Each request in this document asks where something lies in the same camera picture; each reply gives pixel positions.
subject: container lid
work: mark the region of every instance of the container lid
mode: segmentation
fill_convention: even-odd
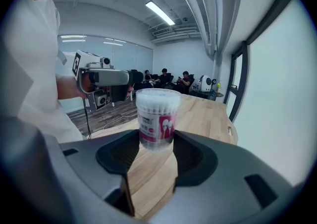
[[[173,114],[180,105],[181,94],[174,90],[148,88],[138,90],[136,105],[138,109],[151,114]]]

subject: white cable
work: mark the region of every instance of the white cable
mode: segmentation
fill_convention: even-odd
[[[106,127],[108,124],[110,124],[110,123],[116,122],[116,121],[118,121],[119,119],[121,119],[121,118],[123,118],[123,117],[133,117],[133,116],[135,116],[135,115],[137,115],[137,113],[134,114],[134,115],[123,115],[122,117],[119,117],[118,119],[116,119],[116,120],[114,120],[114,121],[112,121],[112,122],[107,123],[107,124],[103,127],[103,130],[104,130],[105,127]]]

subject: camera lens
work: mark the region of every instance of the camera lens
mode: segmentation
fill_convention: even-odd
[[[104,63],[105,64],[110,64],[110,59],[109,58],[104,58]]]

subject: clear plastic cup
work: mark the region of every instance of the clear plastic cup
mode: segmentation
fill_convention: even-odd
[[[172,143],[180,99],[180,93],[169,89],[137,91],[139,135],[145,148],[160,151]]]

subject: white t-shirt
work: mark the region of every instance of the white t-shirt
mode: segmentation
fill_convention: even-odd
[[[57,99],[58,27],[53,0],[18,0],[6,17],[2,34],[10,55],[33,80],[18,117],[64,143],[83,137]]]

